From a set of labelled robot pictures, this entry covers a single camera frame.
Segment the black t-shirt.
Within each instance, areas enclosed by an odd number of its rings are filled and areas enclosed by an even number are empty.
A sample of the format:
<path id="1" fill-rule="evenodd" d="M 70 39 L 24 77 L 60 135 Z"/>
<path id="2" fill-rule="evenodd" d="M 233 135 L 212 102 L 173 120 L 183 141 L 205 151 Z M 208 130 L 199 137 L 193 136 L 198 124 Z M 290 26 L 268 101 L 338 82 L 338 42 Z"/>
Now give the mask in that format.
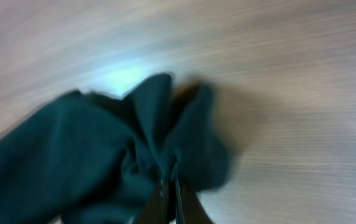
<path id="1" fill-rule="evenodd" d="M 173 166 L 196 192 L 221 187 L 230 155 L 205 83 L 173 96 L 172 76 L 149 77 L 123 99 L 72 91 L 0 139 L 0 223 L 134 223 Z"/>

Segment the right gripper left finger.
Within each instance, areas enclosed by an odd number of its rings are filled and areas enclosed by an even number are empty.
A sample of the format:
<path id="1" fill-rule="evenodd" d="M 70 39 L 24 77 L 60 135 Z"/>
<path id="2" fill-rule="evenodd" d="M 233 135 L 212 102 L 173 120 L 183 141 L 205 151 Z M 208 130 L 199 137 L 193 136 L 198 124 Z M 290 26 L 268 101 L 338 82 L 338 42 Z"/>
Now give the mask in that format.
<path id="1" fill-rule="evenodd" d="M 169 223 L 169 184 L 161 180 L 134 224 Z"/>

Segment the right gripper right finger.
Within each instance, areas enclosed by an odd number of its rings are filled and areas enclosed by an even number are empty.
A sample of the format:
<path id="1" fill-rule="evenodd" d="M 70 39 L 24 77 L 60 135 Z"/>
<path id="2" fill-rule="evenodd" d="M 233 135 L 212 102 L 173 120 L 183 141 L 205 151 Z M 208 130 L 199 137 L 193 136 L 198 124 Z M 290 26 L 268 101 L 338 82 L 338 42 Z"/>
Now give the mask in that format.
<path id="1" fill-rule="evenodd" d="M 179 179 L 179 168 L 173 166 L 174 206 L 177 224 L 213 224 L 194 190 Z"/>

